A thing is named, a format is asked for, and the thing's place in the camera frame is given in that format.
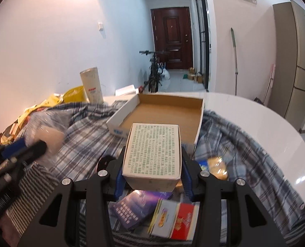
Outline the gold blue cigarette pack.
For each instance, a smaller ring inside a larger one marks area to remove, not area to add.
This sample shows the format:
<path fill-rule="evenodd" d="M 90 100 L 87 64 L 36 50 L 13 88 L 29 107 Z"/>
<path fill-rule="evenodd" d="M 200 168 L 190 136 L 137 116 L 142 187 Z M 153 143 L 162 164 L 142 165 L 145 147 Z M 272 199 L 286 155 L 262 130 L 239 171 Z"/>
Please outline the gold blue cigarette pack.
<path fill-rule="evenodd" d="M 221 180 L 228 179 L 226 163 L 221 156 L 210 157 L 198 162 L 203 171 L 209 171 L 212 175 Z"/>

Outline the clear plastic bagged item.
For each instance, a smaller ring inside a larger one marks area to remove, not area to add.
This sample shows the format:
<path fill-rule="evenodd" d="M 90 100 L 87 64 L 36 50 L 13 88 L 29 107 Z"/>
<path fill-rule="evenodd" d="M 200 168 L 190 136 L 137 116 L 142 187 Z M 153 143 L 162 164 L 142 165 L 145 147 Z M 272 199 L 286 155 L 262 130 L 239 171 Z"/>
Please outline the clear plastic bagged item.
<path fill-rule="evenodd" d="M 24 138 L 27 146 L 41 140 L 47 144 L 45 154 L 36 161 L 51 169 L 57 162 L 65 134 L 69 128 L 70 113 L 58 110 L 46 110 L 34 113 L 26 125 Z"/>

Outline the red white cigarette pack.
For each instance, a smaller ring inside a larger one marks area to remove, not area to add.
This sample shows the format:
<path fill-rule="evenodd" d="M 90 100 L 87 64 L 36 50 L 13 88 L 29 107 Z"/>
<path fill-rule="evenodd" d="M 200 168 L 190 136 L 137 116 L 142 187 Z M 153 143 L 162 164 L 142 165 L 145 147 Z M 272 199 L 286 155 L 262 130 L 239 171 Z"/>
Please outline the red white cigarette pack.
<path fill-rule="evenodd" d="M 187 204 L 159 200 L 148 233 L 171 240 L 192 241 L 199 213 L 199 203 Z"/>

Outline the white green-text box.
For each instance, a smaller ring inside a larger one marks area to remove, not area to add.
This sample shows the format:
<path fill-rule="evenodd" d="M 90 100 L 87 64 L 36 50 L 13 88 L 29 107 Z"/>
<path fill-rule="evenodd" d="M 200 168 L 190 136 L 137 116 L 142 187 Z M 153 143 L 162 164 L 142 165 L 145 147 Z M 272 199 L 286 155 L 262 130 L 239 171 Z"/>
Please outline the white green-text box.
<path fill-rule="evenodd" d="M 182 172 L 180 129 L 174 124 L 134 123 L 122 175 L 133 190 L 173 192 Z"/>

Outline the black white striped cloth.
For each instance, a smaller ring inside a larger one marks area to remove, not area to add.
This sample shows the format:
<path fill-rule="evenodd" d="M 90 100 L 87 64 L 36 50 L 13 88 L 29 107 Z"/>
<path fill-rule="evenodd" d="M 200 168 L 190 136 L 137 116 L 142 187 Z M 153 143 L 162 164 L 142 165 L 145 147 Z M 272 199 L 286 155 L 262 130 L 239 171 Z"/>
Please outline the black white striped cloth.
<path fill-rule="evenodd" d="M 305 240 L 305 206 L 303 200 L 275 165 L 227 166 L 229 179 L 242 177 L 268 210 L 288 246 Z M 20 181 L 20 196 L 8 208 L 7 215 L 19 235 L 22 235 L 48 196 L 57 187 L 57 179 L 48 170 L 34 164 Z M 190 246 L 176 240 L 166 240 L 147 235 L 139 225 L 133 232 L 117 226 L 113 229 L 116 246 Z"/>

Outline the blue plaid shirt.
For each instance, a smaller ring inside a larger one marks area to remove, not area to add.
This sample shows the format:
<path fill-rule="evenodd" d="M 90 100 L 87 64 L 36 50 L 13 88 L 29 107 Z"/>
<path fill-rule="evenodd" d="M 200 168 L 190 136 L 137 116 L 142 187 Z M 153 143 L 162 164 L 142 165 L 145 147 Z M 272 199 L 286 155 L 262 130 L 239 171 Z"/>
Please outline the blue plaid shirt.
<path fill-rule="evenodd" d="M 52 108 L 70 113 L 69 128 L 57 153 L 57 162 L 51 169 L 47 169 L 58 184 L 65 177 L 74 181 L 90 178 L 100 158 L 120 153 L 126 143 L 125 139 L 112 135 L 106 126 L 107 119 L 119 107 L 119 104 L 103 106 L 67 103 Z M 231 162 L 236 166 L 276 165 L 268 153 L 242 129 L 207 110 L 203 114 L 194 159 L 201 161 L 213 156 L 221 156 L 226 167 Z"/>

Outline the yellow plastic bag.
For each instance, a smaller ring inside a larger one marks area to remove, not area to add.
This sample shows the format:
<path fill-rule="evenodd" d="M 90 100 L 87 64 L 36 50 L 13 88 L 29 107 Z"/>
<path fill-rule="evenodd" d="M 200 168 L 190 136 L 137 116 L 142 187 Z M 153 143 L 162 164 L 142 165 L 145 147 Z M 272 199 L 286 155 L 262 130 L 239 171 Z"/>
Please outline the yellow plastic bag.
<path fill-rule="evenodd" d="M 64 103 L 85 102 L 87 101 L 84 86 L 74 87 L 63 94 Z"/>

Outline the open cardboard tray box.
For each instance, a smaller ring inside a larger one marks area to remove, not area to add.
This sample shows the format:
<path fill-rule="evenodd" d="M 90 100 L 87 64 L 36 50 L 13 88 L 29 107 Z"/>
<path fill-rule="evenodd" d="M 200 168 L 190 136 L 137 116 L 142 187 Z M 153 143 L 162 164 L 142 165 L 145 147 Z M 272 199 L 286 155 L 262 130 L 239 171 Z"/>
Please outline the open cardboard tray box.
<path fill-rule="evenodd" d="M 109 132 L 127 138 L 134 123 L 173 124 L 179 126 L 181 143 L 188 155 L 196 150 L 204 99 L 169 94 L 137 94 L 125 101 L 107 120 Z"/>

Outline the cardboard boxes by door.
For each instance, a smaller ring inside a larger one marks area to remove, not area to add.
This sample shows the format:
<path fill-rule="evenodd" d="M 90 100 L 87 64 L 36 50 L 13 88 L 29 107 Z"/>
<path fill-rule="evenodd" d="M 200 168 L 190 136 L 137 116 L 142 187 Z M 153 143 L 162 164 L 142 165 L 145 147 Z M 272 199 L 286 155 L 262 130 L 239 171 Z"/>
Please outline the cardboard boxes by door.
<path fill-rule="evenodd" d="M 183 75 L 183 79 L 188 79 L 188 80 L 195 81 L 199 84 L 203 84 L 204 83 L 204 74 L 202 74 L 201 72 L 196 72 L 195 68 L 189 68 L 188 72 Z"/>

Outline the white plastic bag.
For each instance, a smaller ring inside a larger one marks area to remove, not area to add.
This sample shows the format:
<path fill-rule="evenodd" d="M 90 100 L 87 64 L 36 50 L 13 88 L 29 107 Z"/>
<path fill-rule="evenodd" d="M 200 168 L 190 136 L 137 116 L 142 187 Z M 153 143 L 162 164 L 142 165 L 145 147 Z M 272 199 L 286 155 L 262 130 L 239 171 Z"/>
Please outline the white plastic bag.
<path fill-rule="evenodd" d="M 160 78 L 162 81 L 170 79 L 170 74 L 167 69 L 160 68 L 159 72 L 160 72 Z"/>

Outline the black bicycle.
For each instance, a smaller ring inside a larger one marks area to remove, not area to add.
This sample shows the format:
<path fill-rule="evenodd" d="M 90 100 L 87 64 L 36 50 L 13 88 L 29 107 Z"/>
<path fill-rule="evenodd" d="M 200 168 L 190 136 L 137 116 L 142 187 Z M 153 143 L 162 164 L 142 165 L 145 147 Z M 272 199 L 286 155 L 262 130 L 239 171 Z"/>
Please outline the black bicycle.
<path fill-rule="evenodd" d="M 144 82 L 144 85 L 139 87 L 139 94 L 143 93 L 146 87 L 150 93 L 157 93 L 159 91 L 159 85 L 161 82 L 162 72 L 159 72 L 159 64 L 157 55 L 169 55 L 169 51 L 139 51 L 141 55 L 152 55 L 150 59 L 150 75 L 148 80 Z"/>

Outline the beige refrigerator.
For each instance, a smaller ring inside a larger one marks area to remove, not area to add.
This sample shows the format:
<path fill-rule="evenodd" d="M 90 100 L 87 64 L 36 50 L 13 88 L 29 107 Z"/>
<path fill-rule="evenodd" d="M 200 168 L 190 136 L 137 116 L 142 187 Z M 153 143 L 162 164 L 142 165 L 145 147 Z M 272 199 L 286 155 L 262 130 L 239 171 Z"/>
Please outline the beige refrigerator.
<path fill-rule="evenodd" d="M 305 9 L 291 0 L 273 5 L 276 66 L 268 107 L 300 130 L 305 118 Z"/>

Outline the dark red entrance door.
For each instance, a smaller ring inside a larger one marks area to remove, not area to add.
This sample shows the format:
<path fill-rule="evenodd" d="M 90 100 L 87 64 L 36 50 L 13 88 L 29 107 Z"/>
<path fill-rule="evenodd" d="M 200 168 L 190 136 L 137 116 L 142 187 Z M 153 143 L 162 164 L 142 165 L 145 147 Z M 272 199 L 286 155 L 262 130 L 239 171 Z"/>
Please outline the dark red entrance door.
<path fill-rule="evenodd" d="M 154 47 L 157 58 L 168 70 L 187 70 L 193 66 L 192 29 L 189 7 L 151 10 Z"/>

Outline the long-handled mop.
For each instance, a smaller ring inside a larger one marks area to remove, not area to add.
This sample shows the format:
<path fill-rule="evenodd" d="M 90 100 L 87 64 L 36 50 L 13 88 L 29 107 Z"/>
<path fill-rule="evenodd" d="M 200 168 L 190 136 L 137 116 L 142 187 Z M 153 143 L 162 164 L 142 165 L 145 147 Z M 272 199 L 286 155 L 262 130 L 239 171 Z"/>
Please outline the long-handled mop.
<path fill-rule="evenodd" d="M 237 63 L 237 47 L 236 47 L 236 38 L 235 38 L 235 32 L 233 28 L 230 28 L 231 31 L 231 37 L 232 37 L 232 45 L 233 45 L 233 52 L 234 52 L 234 61 L 235 61 L 235 96 L 237 96 L 237 90 L 238 90 L 238 63 Z"/>

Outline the white wall switch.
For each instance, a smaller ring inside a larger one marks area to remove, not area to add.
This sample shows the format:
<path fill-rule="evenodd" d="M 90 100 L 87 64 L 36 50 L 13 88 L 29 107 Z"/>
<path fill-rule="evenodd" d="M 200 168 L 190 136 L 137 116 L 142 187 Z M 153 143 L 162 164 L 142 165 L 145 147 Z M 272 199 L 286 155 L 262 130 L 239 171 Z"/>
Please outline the white wall switch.
<path fill-rule="evenodd" d="M 101 22 L 98 23 L 98 30 L 99 31 L 104 31 L 103 23 L 101 23 Z"/>

